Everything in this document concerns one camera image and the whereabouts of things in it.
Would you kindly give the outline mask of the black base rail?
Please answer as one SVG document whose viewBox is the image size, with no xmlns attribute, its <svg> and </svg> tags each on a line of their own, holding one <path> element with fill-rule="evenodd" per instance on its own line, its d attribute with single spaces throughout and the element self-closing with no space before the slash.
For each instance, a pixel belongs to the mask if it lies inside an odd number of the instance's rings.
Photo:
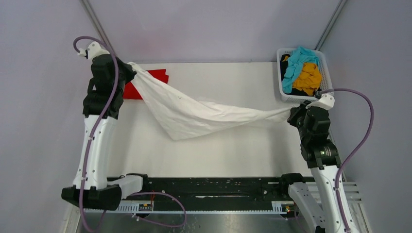
<svg viewBox="0 0 412 233">
<path fill-rule="evenodd" d="M 129 196 L 118 213 L 178 214 L 181 203 L 189 214 L 283 214 L 292 205 L 287 185 L 313 182 L 293 173 L 281 177 L 155 178 L 144 180 L 144 196 Z"/>
</svg>

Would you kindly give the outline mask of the white t-shirt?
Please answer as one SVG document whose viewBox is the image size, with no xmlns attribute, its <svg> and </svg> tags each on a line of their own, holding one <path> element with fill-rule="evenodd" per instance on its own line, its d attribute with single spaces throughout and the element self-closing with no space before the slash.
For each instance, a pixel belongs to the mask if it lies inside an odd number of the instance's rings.
<svg viewBox="0 0 412 233">
<path fill-rule="evenodd" d="M 138 64 L 129 64 L 137 73 L 147 74 Z M 291 110 L 291 107 L 283 107 L 262 111 L 198 101 L 169 85 L 156 94 L 149 94 L 143 101 L 173 140 L 196 138 L 243 125 L 284 122 Z"/>
</svg>

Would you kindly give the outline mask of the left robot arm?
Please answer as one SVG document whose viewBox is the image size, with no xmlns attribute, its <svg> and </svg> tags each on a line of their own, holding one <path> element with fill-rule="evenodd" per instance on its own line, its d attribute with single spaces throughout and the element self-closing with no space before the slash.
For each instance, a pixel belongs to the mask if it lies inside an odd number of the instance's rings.
<svg viewBox="0 0 412 233">
<path fill-rule="evenodd" d="M 83 100 L 84 144 L 78 171 L 61 198 L 77 207 L 114 211 L 130 194 L 143 200 L 151 187 L 140 175 L 129 175 L 114 181 L 107 179 L 109 147 L 123 104 L 125 86 L 136 72 L 131 65 L 110 54 L 92 58 L 87 95 Z"/>
</svg>

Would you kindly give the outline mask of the folded red t-shirt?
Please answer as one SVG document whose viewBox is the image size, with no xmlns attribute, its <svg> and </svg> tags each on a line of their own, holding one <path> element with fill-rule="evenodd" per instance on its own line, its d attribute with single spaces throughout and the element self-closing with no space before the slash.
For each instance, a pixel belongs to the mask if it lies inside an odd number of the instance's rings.
<svg viewBox="0 0 412 233">
<path fill-rule="evenodd" d="M 146 70 L 147 74 L 137 76 L 125 86 L 123 98 L 128 100 L 145 100 L 149 94 L 158 93 L 168 85 L 169 75 L 166 69 Z"/>
</svg>

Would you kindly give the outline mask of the teal t-shirt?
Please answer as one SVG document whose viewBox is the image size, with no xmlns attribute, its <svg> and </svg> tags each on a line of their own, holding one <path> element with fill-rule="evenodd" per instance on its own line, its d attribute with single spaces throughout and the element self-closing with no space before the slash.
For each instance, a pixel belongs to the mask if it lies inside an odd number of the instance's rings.
<svg viewBox="0 0 412 233">
<path fill-rule="evenodd" d="M 319 65 L 319 58 L 314 51 L 300 46 L 290 53 L 287 62 L 288 66 L 282 81 L 282 90 L 285 94 L 290 94 L 292 84 L 301 74 L 304 63 Z"/>
</svg>

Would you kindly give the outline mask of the white plastic laundry basket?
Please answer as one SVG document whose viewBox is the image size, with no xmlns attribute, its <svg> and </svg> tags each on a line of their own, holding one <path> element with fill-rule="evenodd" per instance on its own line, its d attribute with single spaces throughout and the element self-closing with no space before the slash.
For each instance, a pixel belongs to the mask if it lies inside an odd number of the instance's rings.
<svg viewBox="0 0 412 233">
<path fill-rule="evenodd" d="M 280 68 L 280 61 L 281 61 L 281 56 L 284 54 L 291 54 L 292 51 L 296 50 L 296 48 L 280 48 L 276 52 L 276 58 L 277 58 L 277 81 L 276 83 L 278 84 L 279 87 L 279 92 L 281 96 L 281 100 L 283 102 L 290 102 L 290 103 L 302 103 L 304 101 L 315 101 L 317 100 L 315 97 L 310 97 L 310 96 L 297 96 L 297 95 L 289 95 L 285 94 L 282 89 L 282 83 L 281 83 L 281 68 Z M 322 80 L 320 83 L 320 89 L 321 90 L 327 90 L 327 89 L 332 89 L 332 82 L 329 74 L 329 70 L 327 67 L 326 63 L 326 58 L 325 55 L 318 51 L 318 50 L 310 50 L 313 53 L 316 54 L 318 57 L 318 68 L 319 71 L 322 75 Z"/>
</svg>

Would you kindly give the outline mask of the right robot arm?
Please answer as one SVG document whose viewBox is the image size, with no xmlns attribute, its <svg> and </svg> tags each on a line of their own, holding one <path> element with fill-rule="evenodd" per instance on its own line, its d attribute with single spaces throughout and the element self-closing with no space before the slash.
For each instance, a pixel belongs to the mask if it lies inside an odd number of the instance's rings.
<svg viewBox="0 0 412 233">
<path fill-rule="evenodd" d="M 301 155 L 315 180 L 321 202 L 317 203 L 299 173 L 283 174 L 278 192 L 283 199 L 293 200 L 293 212 L 305 219 L 310 232 L 357 233 L 339 175 L 342 163 L 329 139 L 329 109 L 327 105 L 306 101 L 293 107 L 287 119 L 299 132 Z"/>
</svg>

